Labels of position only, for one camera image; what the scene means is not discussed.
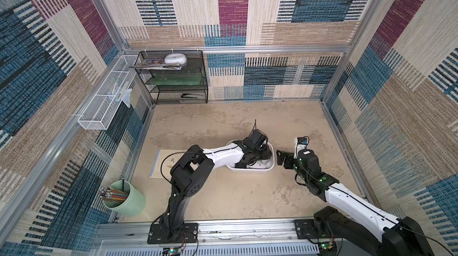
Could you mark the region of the cream booklet with blue edge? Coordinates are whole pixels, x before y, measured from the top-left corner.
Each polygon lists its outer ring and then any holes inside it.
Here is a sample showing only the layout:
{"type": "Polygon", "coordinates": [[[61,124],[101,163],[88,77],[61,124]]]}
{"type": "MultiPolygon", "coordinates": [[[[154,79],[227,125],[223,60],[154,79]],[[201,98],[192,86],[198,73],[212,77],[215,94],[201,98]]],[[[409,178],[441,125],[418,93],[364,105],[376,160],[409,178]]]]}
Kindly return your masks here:
{"type": "Polygon", "coordinates": [[[184,151],[160,149],[153,163],[153,169],[150,173],[151,179],[162,179],[165,177],[170,180],[170,171],[175,163],[184,155],[184,151]]]}

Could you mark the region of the white plastic storage box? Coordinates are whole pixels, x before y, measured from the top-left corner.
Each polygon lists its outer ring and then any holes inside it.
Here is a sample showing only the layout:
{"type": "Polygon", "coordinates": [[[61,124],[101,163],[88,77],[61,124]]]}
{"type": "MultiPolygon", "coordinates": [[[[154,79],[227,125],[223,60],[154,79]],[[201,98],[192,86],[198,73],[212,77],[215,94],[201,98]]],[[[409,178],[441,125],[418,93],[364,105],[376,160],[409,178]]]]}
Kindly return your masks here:
{"type": "Polygon", "coordinates": [[[245,169],[238,169],[234,164],[226,164],[225,166],[233,173],[268,173],[275,167],[276,155],[271,143],[267,143],[271,156],[269,159],[257,161],[254,165],[248,165],[245,169]]]}

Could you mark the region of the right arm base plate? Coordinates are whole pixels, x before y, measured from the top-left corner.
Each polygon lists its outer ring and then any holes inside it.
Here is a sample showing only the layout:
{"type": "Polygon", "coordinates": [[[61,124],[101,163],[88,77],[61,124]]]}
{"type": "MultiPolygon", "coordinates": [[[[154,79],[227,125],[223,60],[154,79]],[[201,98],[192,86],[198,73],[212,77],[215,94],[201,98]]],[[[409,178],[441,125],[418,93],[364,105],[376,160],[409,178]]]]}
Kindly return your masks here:
{"type": "Polygon", "coordinates": [[[293,223],[297,238],[300,240],[344,238],[343,233],[331,228],[329,223],[316,222],[314,219],[296,219],[293,223]]]}

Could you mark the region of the bundle of coloured pencils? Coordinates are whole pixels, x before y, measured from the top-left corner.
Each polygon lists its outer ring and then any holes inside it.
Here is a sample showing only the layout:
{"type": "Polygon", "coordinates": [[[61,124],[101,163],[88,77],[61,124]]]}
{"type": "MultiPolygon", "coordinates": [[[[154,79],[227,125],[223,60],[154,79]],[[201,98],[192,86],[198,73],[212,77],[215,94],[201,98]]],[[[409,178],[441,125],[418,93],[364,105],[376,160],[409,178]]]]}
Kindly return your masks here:
{"type": "Polygon", "coordinates": [[[127,200],[129,193],[104,186],[99,190],[99,195],[104,201],[123,202],[127,200]]]}

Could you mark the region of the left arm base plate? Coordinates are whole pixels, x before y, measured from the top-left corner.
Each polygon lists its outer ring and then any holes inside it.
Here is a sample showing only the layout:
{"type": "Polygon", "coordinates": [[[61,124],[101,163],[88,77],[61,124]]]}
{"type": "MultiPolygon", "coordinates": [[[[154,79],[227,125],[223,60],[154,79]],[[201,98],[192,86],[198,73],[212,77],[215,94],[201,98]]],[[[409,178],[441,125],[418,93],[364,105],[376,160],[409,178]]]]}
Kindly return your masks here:
{"type": "Polygon", "coordinates": [[[163,228],[159,223],[152,224],[147,238],[150,245],[156,244],[195,244],[198,241],[198,223],[184,223],[176,230],[163,228]]]}

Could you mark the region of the green board on shelf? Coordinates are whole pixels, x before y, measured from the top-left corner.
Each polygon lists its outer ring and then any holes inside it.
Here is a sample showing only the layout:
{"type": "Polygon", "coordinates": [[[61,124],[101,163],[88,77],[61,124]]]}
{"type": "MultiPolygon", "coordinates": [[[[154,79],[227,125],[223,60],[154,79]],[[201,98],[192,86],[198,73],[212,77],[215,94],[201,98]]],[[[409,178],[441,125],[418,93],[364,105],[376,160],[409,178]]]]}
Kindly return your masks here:
{"type": "Polygon", "coordinates": [[[156,74],[146,83],[162,86],[194,86],[202,85],[203,78],[200,74],[156,74]]]}

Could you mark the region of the white round device on shelf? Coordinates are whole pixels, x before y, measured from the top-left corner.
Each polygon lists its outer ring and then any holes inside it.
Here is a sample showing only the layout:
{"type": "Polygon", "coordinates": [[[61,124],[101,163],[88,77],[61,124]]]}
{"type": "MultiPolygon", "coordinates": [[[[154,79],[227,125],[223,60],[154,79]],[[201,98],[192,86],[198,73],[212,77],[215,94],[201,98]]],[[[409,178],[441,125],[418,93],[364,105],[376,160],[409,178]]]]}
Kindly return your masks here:
{"type": "Polygon", "coordinates": [[[187,57],[183,53],[170,53],[164,59],[167,65],[185,66],[187,64],[187,57]]]}

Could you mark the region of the black mesh shelf rack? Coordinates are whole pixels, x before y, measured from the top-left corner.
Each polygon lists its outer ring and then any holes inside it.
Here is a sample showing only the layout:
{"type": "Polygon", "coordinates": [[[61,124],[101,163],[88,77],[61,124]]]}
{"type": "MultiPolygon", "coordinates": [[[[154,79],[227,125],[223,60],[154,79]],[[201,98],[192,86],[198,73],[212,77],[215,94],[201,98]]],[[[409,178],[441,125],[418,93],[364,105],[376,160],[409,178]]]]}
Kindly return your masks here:
{"type": "Polygon", "coordinates": [[[131,68],[155,105],[208,102],[202,51],[142,51],[131,68]]]}

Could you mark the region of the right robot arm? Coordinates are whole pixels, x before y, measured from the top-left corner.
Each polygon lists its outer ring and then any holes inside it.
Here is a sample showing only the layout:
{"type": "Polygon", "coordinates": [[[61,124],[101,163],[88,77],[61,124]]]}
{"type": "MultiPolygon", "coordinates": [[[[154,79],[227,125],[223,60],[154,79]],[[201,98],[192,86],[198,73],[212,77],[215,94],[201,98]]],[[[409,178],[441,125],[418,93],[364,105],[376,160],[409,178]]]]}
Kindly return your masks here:
{"type": "Polygon", "coordinates": [[[313,215],[313,223],[296,221],[297,235],[306,238],[308,230],[317,238],[342,238],[371,256],[431,256],[433,250],[420,225],[403,219],[365,201],[322,171],[318,156],[310,149],[297,153],[277,151],[277,163],[294,170],[311,194],[328,206],[313,215]]]}

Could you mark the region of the magazine on shelf top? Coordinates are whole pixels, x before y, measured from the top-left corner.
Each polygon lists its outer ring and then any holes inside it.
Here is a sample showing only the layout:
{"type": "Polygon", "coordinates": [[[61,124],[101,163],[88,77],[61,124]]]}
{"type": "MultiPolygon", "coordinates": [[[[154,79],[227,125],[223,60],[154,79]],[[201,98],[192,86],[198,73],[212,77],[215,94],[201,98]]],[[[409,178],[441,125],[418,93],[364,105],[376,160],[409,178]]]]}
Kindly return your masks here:
{"type": "Polygon", "coordinates": [[[167,61],[166,59],[149,58],[142,61],[137,61],[130,67],[144,70],[181,70],[183,65],[178,62],[167,61]]]}

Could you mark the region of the green pencil cup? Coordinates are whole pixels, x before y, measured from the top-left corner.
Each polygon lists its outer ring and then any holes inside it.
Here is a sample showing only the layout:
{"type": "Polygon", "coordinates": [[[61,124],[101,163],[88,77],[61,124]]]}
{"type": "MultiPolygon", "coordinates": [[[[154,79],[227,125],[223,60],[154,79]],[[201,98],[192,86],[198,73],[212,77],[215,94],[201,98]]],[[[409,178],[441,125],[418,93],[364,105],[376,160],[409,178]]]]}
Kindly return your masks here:
{"type": "Polygon", "coordinates": [[[123,202],[112,202],[102,200],[103,205],[111,211],[119,213],[126,217],[139,215],[146,207],[146,196],[137,190],[130,182],[118,180],[110,186],[123,192],[128,192],[127,200],[123,202]]]}

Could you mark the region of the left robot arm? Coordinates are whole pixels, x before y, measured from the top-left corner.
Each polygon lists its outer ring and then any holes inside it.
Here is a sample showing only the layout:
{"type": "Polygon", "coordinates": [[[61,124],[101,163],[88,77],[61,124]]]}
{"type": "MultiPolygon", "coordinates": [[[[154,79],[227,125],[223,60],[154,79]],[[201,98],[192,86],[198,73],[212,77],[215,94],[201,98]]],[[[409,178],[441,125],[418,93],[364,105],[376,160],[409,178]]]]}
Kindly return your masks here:
{"type": "Polygon", "coordinates": [[[268,171],[274,165],[274,154],[268,137],[255,128],[243,140],[234,140],[227,146],[202,149],[191,146],[170,170],[171,196],[166,211],[152,224],[149,244],[172,243],[182,240],[187,229],[184,214],[190,198],[203,188],[214,169],[227,167],[236,171],[268,171]]]}

